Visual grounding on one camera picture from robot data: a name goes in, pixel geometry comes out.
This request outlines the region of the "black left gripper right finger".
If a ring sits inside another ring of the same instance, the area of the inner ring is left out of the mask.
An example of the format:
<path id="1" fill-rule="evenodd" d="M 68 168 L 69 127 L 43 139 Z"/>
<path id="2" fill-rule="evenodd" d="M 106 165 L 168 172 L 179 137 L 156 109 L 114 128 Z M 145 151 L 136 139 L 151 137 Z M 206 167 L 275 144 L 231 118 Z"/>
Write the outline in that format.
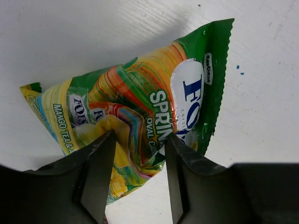
<path id="1" fill-rule="evenodd" d="M 165 143 L 175 224 L 296 224 L 297 163 L 235 163 L 226 168 L 172 135 Z"/>

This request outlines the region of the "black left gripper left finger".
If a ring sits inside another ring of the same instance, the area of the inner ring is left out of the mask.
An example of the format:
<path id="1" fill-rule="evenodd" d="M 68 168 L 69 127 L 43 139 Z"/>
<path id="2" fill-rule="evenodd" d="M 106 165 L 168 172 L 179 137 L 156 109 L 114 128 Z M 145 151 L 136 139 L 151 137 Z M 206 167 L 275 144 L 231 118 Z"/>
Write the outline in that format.
<path id="1" fill-rule="evenodd" d="M 110 131 L 36 171 L 1 166 L 1 223 L 104 223 L 115 146 Z"/>

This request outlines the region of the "green Fox's candy bag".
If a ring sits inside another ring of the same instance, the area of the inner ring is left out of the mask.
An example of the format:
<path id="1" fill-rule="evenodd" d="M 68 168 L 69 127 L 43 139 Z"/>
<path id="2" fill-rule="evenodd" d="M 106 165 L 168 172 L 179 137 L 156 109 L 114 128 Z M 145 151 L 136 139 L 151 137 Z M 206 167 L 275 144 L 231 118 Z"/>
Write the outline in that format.
<path id="1" fill-rule="evenodd" d="M 162 170 L 172 134 L 205 154 L 219 116 L 233 22 L 213 21 L 127 63 L 45 90 L 39 83 L 20 90 L 65 155 L 116 133 L 111 204 Z"/>

